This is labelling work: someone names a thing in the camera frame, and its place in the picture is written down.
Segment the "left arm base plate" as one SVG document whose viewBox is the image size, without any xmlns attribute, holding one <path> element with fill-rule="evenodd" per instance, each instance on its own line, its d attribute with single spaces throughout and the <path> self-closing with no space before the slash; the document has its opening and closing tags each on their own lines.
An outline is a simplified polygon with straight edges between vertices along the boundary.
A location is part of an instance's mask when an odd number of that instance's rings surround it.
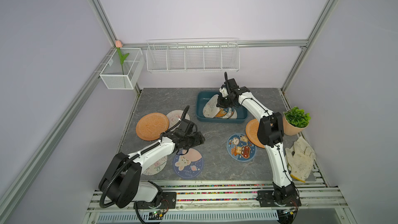
<svg viewBox="0 0 398 224">
<path fill-rule="evenodd" d="M 177 192 L 164 191 L 157 194 L 150 202 L 138 201 L 135 203 L 138 209 L 174 209 L 177 203 Z"/>
</svg>

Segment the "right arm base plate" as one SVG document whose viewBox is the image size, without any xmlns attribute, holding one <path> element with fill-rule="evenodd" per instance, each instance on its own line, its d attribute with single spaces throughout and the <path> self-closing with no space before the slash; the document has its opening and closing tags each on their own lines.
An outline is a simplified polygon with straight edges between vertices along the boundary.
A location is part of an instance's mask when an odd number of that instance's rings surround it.
<svg viewBox="0 0 398 224">
<path fill-rule="evenodd" d="M 256 200 L 261 207 L 301 207 L 302 203 L 297 193 L 287 195 L 273 190 L 259 190 Z"/>
</svg>

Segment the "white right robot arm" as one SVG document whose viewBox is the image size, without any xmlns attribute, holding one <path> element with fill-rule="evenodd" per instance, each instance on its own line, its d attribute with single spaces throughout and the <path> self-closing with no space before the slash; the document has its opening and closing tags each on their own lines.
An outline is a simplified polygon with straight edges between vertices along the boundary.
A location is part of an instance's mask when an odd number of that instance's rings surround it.
<svg viewBox="0 0 398 224">
<path fill-rule="evenodd" d="M 295 186 L 284 157 L 284 127 L 280 112 L 274 112 L 260 103 L 247 87 L 240 87 L 235 79 L 224 74 L 225 82 L 220 87 L 221 96 L 217 106 L 244 107 L 259 123 L 257 138 L 265 146 L 273 172 L 274 202 L 278 206 L 292 203 L 301 206 L 300 194 Z"/>
</svg>

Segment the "white flowers bunny coaster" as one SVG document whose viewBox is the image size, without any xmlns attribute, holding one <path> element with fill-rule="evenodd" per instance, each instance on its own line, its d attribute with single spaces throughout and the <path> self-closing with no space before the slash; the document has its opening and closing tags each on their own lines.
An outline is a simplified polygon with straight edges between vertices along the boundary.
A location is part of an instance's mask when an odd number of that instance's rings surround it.
<svg viewBox="0 0 398 224">
<path fill-rule="evenodd" d="M 233 114 L 231 115 L 231 117 L 229 119 L 237 119 L 237 111 L 236 111 L 236 109 L 233 109 Z"/>
</svg>

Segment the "small blue coaster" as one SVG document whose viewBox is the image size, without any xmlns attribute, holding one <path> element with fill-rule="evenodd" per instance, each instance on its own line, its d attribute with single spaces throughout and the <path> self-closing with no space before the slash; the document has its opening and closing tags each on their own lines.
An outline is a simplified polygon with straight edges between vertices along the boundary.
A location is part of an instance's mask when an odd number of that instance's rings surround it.
<svg viewBox="0 0 398 224">
<path fill-rule="evenodd" d="M 249 162 L 256 155 L 256 146 L 245 134 L 234 134 L 227 139 L 227 153 L 236 161 Z"/>
</svg>

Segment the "orange blue bears coaster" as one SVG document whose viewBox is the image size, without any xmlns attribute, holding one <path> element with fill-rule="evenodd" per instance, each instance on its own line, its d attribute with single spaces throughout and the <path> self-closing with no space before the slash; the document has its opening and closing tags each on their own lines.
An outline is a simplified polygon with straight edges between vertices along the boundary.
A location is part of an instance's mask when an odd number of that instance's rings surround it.
<svg viewBox="0 0 398 224">
<path fill-rule="evenodd" d="M 217 119 L 229 119 L 234 113 L 233 108 L 221 108 L 219 112 L 214 116 Z"/>
</svg>

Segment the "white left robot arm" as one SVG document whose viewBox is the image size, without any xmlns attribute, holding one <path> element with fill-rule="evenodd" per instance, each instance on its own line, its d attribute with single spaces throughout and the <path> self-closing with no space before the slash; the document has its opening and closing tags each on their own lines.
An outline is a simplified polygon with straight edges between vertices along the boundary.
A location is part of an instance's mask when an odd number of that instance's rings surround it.
<svg viewBox="0 0 398 224">
<path fill-rule="evenodd" d="M 205 137 L 197 125 L 187 119 L 179 121 L 174 131 L 160 134 L 153 144 L 130 154 L 116 154 L 108 166 L 98 189 L 102 192 L 101 208 L 116 205 L 124 208 L 131 202 L 146 202 L 151 206 L 161 205 L 163 190 L 151 181 L 142 181 L 141 175 L 161 158 L 202 145 Z"/>
</svg>

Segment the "purple pink bunny coaster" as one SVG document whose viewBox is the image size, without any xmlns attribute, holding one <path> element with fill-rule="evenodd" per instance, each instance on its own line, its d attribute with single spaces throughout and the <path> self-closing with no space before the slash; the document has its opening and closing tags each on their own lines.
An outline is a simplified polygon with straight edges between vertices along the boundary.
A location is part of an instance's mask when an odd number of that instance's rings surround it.
<svg viewBox="0 0 398 224">
<path fill-rule="evenodd" d="M 184 179 L 197 177 L 204 169 L 204 158 L 196 149 L 182 151 L 177 154 L 173 160 L 173 169 L 175 173 Z"/>
</svg>

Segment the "white butterfly coaster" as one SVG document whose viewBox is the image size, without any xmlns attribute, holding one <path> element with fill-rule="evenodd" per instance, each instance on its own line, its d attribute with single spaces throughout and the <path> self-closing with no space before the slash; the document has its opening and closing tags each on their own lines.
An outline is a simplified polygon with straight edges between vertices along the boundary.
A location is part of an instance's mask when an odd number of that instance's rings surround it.
<svg viewBox="0 0 398 224">
<path fill-rule="evenodd" d="M 215 118 L 219 113 L 220 108 L 217 107 L 218 97 L 218 94 L 213 95 L 203 107 L 203 115 L 205 118 Z"/>
</svg>

